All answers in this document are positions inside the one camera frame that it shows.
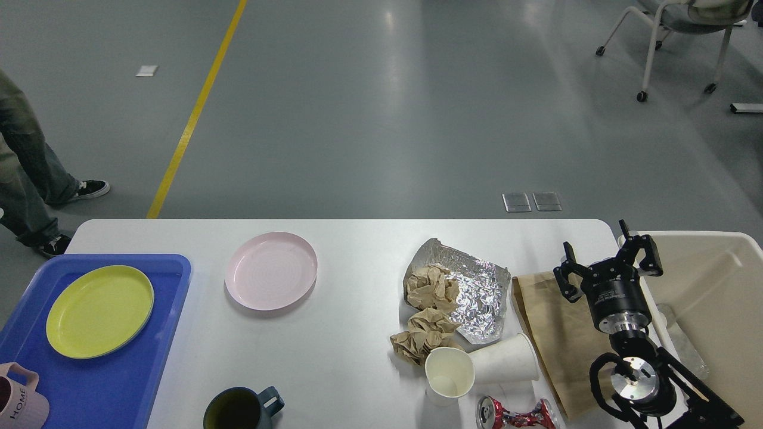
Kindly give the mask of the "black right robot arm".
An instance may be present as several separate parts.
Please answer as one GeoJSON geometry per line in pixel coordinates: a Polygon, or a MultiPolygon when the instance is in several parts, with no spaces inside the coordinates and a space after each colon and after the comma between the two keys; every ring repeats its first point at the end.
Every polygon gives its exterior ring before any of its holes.
{"type": "Polygon", "coordinates": [[[594,328],[609,337],[612,350],[589,369],[595,402],[608,415],[646,428],[649,418],[660,420],[676,407],[681,389],[687,410],[671,428],[739,428],[742,416],[649,338],[652,313],[641,278],[664,274],[659,250],[650,235],[630,233],[624,220],[619,227],[624,243],[614,256],[582,265],[564,242],[564,258],[553,269],[562,296],[570,303],[584,297],[594,328]]]}

